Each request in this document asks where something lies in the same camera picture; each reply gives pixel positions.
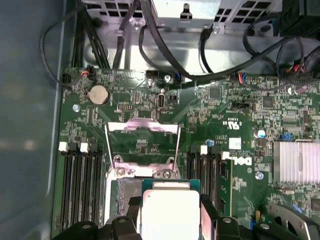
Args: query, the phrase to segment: label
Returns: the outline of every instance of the label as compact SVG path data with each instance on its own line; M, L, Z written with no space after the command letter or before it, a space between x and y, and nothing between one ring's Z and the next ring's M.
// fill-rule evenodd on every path
M241 137L230 137L229 149L241 150Z

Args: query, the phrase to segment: cable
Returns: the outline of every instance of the cable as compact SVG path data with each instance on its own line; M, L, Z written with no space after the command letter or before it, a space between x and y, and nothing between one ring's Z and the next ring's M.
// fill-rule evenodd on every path
M204 29L200 35L200 47L199 47L200 48L200 58L201 58L201 61L203 63L204 68L207 70L208 73L214 73L211 70L211 68L207 62L206 54L205 54L206 42L209 39L212 31L213 31L213 25L208 29Z
M251 54L253 57L258 55L258 54L260 54L260 53L257 50L255 50L254 47L249 43L249 40L248 40L248 32L249 32L249 30L256 24L259 24L259 23L262 23L262 22L265 22L265 21L270 21L270 20L273 20L273 19L277 19L278 17L280 17L279 13L271 13L271 14L269 14L267 16L262 16L259 19L255 20L254 22L252 22L246 28L246 30L244 31L244 34L242 36L243 46L244 46L245 50L249 54ZM272 69L274 69L275 72L277 72L276 64L272 59L270 59L267 56L264 56L263 58L261 58L261 60L264 61L265 63L267 63L269 66L272 67Z
M54 80L57 84L59 84L62 87L66 87L69 88L75 84L77 84L81 79L82 76L78 76L76 77L72 82L70 83L65 83L65 82L61 82L59 79L57 79L55 77L55 75L52 73L48 61L47 61L47 57L46 57L46 52L45 52L45 39L46 39L46 35L47 33L53 29L55 26L63 23L64 21L72 18L75 14L77 14L78 12L80 12L82 9L85 8L85 5L79 5L76 9L72 10L71 12L68 12L64 17L62 17L61 19L59 19L58 21L56 21L55 23L53 23L52 25L50 25L47 29L45 29L43 31L43 33L41 34L41 38L40 38L40 53L41 53L41 60L42 63L44 65L44 68L46 70L46 72L49 74L50 78L52 80Z
M129 20L134 15L137 7L139 5L139 0L134 0L132 5L130 6L128 12L125 14L124 19L122 20L119 30L124 31L129 23ZM124 44L125 44L125 36L118 36L117 37L117 43L116 43L116 52L112 64L113 69L118 69L121 61L122 52L124 50Z
M144 43L144 38L145 38L145 30L147 28L148 28L148 26L144 25L143 27L141 27L140 33L139 33L138 45L139 45L139 52L140 52L141 56L143 57L143 59L146 61L147 64L154 67L158 71L164 72L166 74L172 74L172 72L164 70L162 67L158 66L153 61L151 61L151 59L145 53L144 48L143 48L143 43Z
M101 40L100 40L96 30L95 30L95 26L92 23L91 17L89 15L87 9L85 9L83 11L83 17L84 17L84 20L85 20L85 23L86 23L86 26L87 26L87 30L92 35L93 41L96 44L96 48L98 49L98 51L100 53L100 56L102 58L103 67L107 68L107 69L110 69L110 65L109 65L109 62L108 62L108 58L107 58L104 46L102 45Z
M151 7L150 7L148 0L140 0L140 5L141 5L141 9L142 9L142 12L143 12L145 20L146 20L146 24L151 32L151 35L152 35L156 45L158 46L160 52L165 57L165 59L180 74L184 75L186 78L189 78L193 81L199 81L200 84L210 83L212 80L215 80L217 78L220 78L220 77L229 75L231 73L238 72L242 69L245 69L245 68L251 66L252 64L254 64L256 61L263 58L264 56L266 56L267 54L269 54L270 52L279 48L281 45L283 45L293 39L292 37L285 37L282 40L280 40L277 43L270 46L269 48L267 48L266 50L264 50L263 52L261 52L259 55L256 55L253 58L251 58L250 60L248 60L238 66L232 67L230 69L227 69L227 70L224 70L224 71L221 71L218 73L213 73L213 74L191 75L178 63L178 61L175 59L175 57L172 55L172 53L168 49L167 45L164 43L164 40L162 39L162 37L157 29L157 26L156 26L155 20L153 18L153 14L152 14Z

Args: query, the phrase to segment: capacitor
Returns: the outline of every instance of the capacitor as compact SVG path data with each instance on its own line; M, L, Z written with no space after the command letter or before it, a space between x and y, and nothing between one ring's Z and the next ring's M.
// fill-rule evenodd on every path
M296 87L296 88L294 89L294 93L295 93L296 95L300 95L300 94L305 93L307 90L308 90L308 86L307 86L307 85L303 85L303 86L301 86L301 87Z
M253 136L254 136L256 139L264 139L264 138L266 137L266 131L263 130L263 129L256 130L256 131L253 133Z

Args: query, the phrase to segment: black ram slot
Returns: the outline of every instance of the black ram slot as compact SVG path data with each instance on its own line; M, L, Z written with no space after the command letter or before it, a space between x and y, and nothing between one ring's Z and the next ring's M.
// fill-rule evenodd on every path
M69 199L71 188L72 158L73 156L68 153L64 159L60 232L63 232L69 227Z
M92 157L85 156L83 159L81 221L89 221L91 166Z
M92 221L99 224L100 209L100 187L101 187L101 164L102 158L97 155L94 158L94 175L93 175L93 191L92 191Z
M82 156L76 155L72 166L71 224L79 222Z

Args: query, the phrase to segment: heatsink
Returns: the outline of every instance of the heatsink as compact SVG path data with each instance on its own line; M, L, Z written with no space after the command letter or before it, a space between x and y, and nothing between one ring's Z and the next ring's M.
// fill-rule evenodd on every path
M320 143L274 142L273 181L287 184L319 184Z

